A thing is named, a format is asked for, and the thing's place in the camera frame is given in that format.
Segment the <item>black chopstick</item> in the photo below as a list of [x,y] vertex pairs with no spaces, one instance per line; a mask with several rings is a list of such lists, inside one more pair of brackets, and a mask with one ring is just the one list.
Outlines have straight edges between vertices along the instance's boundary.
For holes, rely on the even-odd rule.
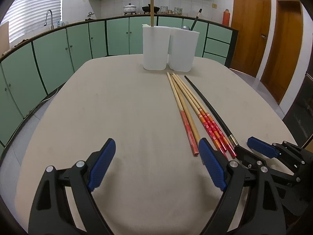
[[216,118],[218,123],[221,125],[222,129],[226,132],[226,135],[233,146],[238,146],[239,143],[236,140],[236,138],[233,136],[231,130],[228,128],[224,120],[221,118],[221,116],[217,113],[217,111],[214,109],[214,107],[209,103],[207,98],[200,92],[200,90],[192,83],[192,81],[185,75],[184,78],[188,81],[188,83],[192,86],[192,88],[196,91],[196,93],[199,95],[199,97],[202,99],[203,103],[207,106],[207,108],[210,110],[212,115]]
[[198,19],[199,19],[201,13],[202,13],[202,8],[199,9],[199,11],[198,11],[198,13],[197,13],[197,15],[196,15],[196,18],[194,19],[194,21],[193,21],[193,23],[192,23],[192,26],[191,26],[190,29],[189,29],[190,31],[193,31],[193,30],[194,30],[194,27],[195,27],[195,25],[196,25],[196,23],[197,23],[197,21],[198,21]]

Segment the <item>red orange patterned chopstick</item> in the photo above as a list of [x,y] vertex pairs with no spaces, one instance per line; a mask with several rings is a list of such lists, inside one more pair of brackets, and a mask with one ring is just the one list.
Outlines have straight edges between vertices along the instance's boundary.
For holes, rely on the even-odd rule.
[[188,100],[189,104],[192,106],[192,108],[194,109],[194,112],[196,113],[196,115],[198,116],[199,120],[201,121],[201,123],[203,124],[205,130],[207,131],[207,134],[210,136],[213,144],[215,145],[216,149],[218,151],[220,151],[225,157],[226,159],[228,159],[227,155],[226,155],[226,150],[225,147],[223,146],[223,144],[220,143],[219,138],[216,136],[216,134],[212,131],[211,126],[208,124],[208,122],[205,120],[203,114],[201,113],[202,108],[200,107],[200,105],[194,100],[194,98],[192,97],[192,95],[189,93],[189,91],[187,90],[187,88],[181,83],[181,80],[178,79],[178,77],[176,76],[176,74],[172,73],[172,76],[175,80],[175,82],[177,83],[178,87],[180,88],[180,90],[182,91],[182,93],[184,94],[184,96],[186,97],[186,99]]

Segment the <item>bamboo chopstick red end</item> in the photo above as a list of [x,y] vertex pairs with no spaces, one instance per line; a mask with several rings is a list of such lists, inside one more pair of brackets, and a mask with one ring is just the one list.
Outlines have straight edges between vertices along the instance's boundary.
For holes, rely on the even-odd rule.
[[178,109],[179,109],[179,112],[180,112],[180,115],[181,115],[181,119],[183,121],[183,125],[184,125],[186,133],[187,133],[187,137],[188,137],[191,149],[192,149],[192,154],[193,154],[193,156],[198,156],[199,155],[198,144],[196,143],[196,141],[194,139],[193,133],[191,131],[191,127],[189,125],[189,122],[187,120],[186,114],[185,114],[185,112],[183,110],[183,107],[181,105],[180,99],[179,99],[179,97],[177,95],[176,89],[175,89],[174,84],[173,84],[173,80],[172,80],[171,75],[169,74],[169,72],[167,72],[167,77],[168,77],[170,86],[172,88],[172,92],[174,94],[174,98],[176,100],[176,103],[177,103],[177,106],[178,106]]

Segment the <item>plain bamboo chopstick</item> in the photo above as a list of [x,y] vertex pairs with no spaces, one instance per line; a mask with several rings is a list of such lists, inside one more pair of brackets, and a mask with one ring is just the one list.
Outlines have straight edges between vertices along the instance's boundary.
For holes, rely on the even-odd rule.
[[192,118],[192,116],[191,116],[191,113],[190,113],[190,111],[189,111],[189,108],[188,108],[188,106],[187,106],[187,104],[186,104],[186,102],[185,102],[185,99],[184,99],[184,97],[183,97],[183,94],[181,93],[181,90],[180,90],[179,86],[177,85],[176,81],[174,80],[174,76],[171,75],[171,78],[172,78],[172,80],[173,80],[173,84],[174,84],[174,87],[175,87],[175,89],[176,89],[177,95],[178,95],[178,97],[179,97],[179,99],[180,99],[181,105],[182,105],[182,107],[183,107],[183,110],[184,110],[184,112],[185,112],[185,114],[186,114],[186,117],[187,117],[187,120],[188,120],[188,122],[189,122],[189,125],[190,125],[190,127],[191,127],[191,131],[192,131],[192,133],[193,133],[194,139],[195,139],[196,143],[198,144],[199,141],[200,141],[199,132],[198,132],[198,130],[197,130],[197,128],[196,128],[196,125],[195,125],[194,120],[193,120],[193,118]]
[[154,0],[150,0],[150,26],[154,27]]

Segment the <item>metal spoon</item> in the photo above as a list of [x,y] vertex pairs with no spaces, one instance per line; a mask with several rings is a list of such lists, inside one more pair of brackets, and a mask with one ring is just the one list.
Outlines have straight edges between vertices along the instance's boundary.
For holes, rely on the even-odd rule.
[[190,30],[190,27],[187,26],[187,25],[184,25],[184,26],[182,26],[181,28],[182,28],[183,30]]

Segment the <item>wooden door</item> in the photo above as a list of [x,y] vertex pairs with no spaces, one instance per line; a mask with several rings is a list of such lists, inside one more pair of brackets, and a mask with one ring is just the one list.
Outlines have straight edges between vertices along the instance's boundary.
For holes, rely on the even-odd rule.
[[271,22],[271,0],[234,0],[231,27],[238,30],[231,68],[256,77]]
[[277,0],[270,54],[261,83],[277,103],[286,94],[298,63],[303,36],[302,6],[299,0]]

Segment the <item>orange thermos bottle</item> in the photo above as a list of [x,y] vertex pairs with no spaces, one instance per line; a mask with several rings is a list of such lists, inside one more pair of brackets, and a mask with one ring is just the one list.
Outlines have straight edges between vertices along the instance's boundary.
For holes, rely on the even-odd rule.
[[228,9],[225,9],[225,11],[223,12],[222,24],[228,27],[229,22],[230,22],[230,12]]

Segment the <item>white double utensil holder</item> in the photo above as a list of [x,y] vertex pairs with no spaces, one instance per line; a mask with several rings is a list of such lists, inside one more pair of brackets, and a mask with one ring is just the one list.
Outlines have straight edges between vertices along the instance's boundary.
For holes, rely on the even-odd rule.
[[143,67],[162,71],[189,72],[193,65],[200,33],[165,26],[142,27]]

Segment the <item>green lower cabinets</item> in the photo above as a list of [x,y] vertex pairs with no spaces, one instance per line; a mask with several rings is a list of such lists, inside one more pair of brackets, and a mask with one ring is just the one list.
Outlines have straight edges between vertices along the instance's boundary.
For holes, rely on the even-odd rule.
[[86,61],[143,52],[146,15],[90,20],[42,33],[1,57],[1,148],[34,108]]

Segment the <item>black wok with lid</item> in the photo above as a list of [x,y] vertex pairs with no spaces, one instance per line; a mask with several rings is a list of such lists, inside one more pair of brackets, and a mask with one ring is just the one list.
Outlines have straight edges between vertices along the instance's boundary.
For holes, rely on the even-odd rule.
[[[160,10],[159,7],[154,6],[154,9],[153,9],[154,14],[157,14],[157,13],[159,12],[159,10]],[[146,6],[143,6],[143,7],[142,7],[142,11],[144,12],[144,14],[150,14],[150,12],[151,12],[151,5],[148,4],[148,5],[146,5]]]

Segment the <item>white enamel pot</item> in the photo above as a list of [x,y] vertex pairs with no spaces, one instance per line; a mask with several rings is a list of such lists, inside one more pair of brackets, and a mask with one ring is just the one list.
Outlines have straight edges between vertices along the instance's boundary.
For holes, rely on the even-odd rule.
[[128,5],[125,5],[123,7],[123,12],[124,12],[124,15],[132,15],[132,14],[136,14],[136,9],[137,7],[131,3],[129,3]]

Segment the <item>window blind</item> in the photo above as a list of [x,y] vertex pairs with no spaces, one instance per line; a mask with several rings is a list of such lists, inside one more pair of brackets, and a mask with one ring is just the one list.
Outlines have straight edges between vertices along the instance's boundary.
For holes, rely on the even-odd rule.
[[62,0],[15,0],[1,24],[9,22],[9,43],[62,19]]

